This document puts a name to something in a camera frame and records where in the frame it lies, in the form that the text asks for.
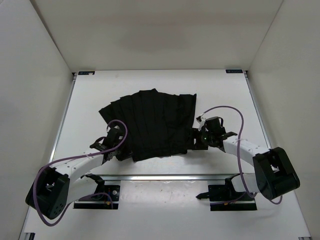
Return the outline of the black pleated skirt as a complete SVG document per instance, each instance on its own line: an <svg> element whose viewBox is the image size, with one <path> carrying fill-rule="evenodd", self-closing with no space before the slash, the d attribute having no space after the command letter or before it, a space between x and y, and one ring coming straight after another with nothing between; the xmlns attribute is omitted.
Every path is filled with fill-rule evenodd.
<svg viewBox="0 0 320 240"><path fill-rule="evenodd" d="M106 123L120 120L128 129L116 159L138 162L186 154L196 101L196 94L174 95L154 88L123 96L100 109Z"/></svg>

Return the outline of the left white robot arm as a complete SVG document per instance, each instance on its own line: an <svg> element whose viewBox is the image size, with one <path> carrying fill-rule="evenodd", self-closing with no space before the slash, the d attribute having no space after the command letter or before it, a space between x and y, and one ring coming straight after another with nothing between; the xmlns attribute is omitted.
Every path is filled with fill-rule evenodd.
<svg viewBox="0 0 320 240"><path fill-rule="evenodd" d="M68 206L81 198L113 205L111 190L105 190L103 178L91 171L124 151L128 129L120 125L112 124L107 135L81 155L55 160L39 170L25 203L37 211L43 222L60 220Z"/></svg>

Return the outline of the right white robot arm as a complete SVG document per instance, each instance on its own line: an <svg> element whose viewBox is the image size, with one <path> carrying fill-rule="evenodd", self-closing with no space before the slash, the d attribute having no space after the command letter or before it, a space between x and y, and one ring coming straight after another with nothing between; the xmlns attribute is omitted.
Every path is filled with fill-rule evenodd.
<svg viewBox="0 0 320 240"><path fill-rule="evenodd" d="M199 116L196 120L199 127L191 130L190 150L217 148L237 158L239 173L224 180L218 196L236 200L241 195L262 194L272 201L300 187L300 179L283 148L262 147L241 139L237 133L225 130L221 117Z"/></svg>

